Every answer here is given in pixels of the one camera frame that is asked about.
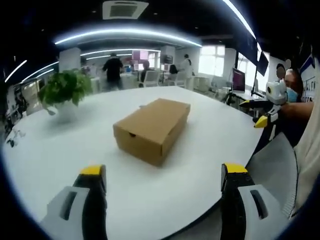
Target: brown cardboard box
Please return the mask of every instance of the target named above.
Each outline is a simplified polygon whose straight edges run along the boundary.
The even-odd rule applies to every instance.
[[[159,98],[113,125],[119,148],[160,166],[187,123],[190,104]]]

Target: white table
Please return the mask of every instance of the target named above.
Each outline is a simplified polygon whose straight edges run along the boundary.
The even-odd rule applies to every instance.
[[[256,100],[256,99],[262,99],[262,97],[253,94],[251,96],[250,90],[245,90],[245,92],[233,92],[237,97],[241,98],[242,100]]]
[[[157,98],[191,104],[188,123],[160,168],[118,149],[112,128]],[[26,136],[14,148],[4,145],[4,162],[37,222],[81,169],[105,164],[109,240],[158,240],[198,219],[221,197],[221,164],[245,166],[262,133],[243,112],[176,86],[91,95],[78,114],[66,125],[44,110],[23,118],[16,128]]]

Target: ceiling light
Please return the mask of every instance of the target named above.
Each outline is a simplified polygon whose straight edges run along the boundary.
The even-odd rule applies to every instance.
[[[48,67],[51,67],[52,65],[55,65],[55,64],[57,64],[57,63],[59,63],[59,62],[56,61],[56,62],[54,62],[54,63],[49,64],[48,66],[45,66],[45,67],[43,67],[43,68],[35,71],[34,73],[30,74],[30,75],[27,76],[25,79],[23,79],[21,82],[23,83],[25,80],[27,80],[28,78],[30,78],[30,77],[32,77],[33,75],[37,74],[38,72],[42,71],[43,69],[46,69],[46,68],[48,68]]]
[[[52,72],[53,70],[54,70],[54,69],[52,68],[52,69],[50,69],[50,70],[48,70],[48,71],[45,71],[45,72],[41,73],[40,75],[36,76],[35,78],[37,79],[37,78],[41,77],[42,75],[45,75],[45,74],[47,74],[47,73]]]
[[[132,56],[132,54],[117,54],[116,56],[117,56],[117,57],[118,57],[118,56]],[[87,60],[90,60],[90,59],[100,59],[100,58],[108,58],[108,57],[111,57],[111,55],[89,57],[89,58],[87,58]]]
[[[27,62],[27,60],[24,60],[22,63],[20,63],[10,74],[9,76],[4,80],[4,82],[6,83],[9,78],[19,69],[22,67],[23,64],[25,64]]]
[[[249,24],[247,23],[246,19],[244,18],[244,16],[242,16],[242,14],[239,12],[239,10],[235,7],[235,5],[233,5],[230,0],[222,0],[225,2],[225,4],[227,4],[227,6],[235,13],[235,15],[240,19],[240,21],[242,22],[242,24],[244,25],[244,27],[249,31],[249,33],[254,37],[254,39],[257,40],[256,35],[254,34],[254,31],[252,31],[251,27],[249,26]],[[260,44],[257,41],[257,48],[260,52],[262,52],[262,49],[260,47]]]
[[[146,36],[156,36],[156,37],[163,37],[163,38],[167,38],[167,39],[172,39],[172,40],[192,44],[197,47],[202,47],[201,44],[190,41],[188,39],[184,39],[182,37],[169,35],[169,34],[162,33],[162,32],[141,30],[141,29],[134,29],[134,28],[104,29],[104,30],[90,31],[90,32],[86,32],[86,33],[82,33],[82,34],[78,34],[78,35],[64,38],[60,41],[56,41],[54,44],[58,45],[58,44],[62,44],[64,42],[67,42],[67,41],[70,41],[73,39],[91,36],[91,35],[98,35],[98,34],[139,34],[139,35],[146,35]]]
[[[88,53],[83,53],[81,56],[86,56],[90,54],[100,54],[100,53],[107,53],[107,52],[121,52],[121,51],[148,51],[148,52],[157,52],[160,53],[160,50],[153,50],[153,49],[138,49],[138,48],[127,48],[127,49],[109,49],[109,50],[101,50],[101,51],[92,51]]]

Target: face mask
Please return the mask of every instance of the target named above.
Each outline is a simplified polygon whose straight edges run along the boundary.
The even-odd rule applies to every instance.
[[[289,103],[295,103],[298,98],[298,93],[293,91],[290,87],[286,88],[286,94],[287,94],[287,101]]]

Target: person in white coat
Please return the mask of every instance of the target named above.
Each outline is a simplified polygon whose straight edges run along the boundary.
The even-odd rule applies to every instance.
[[[192,61],[189,59],[189,55],[184,55],[184,60],[180,64],[179,70],[185,73],[187,79],[190,79],[193,75]]]

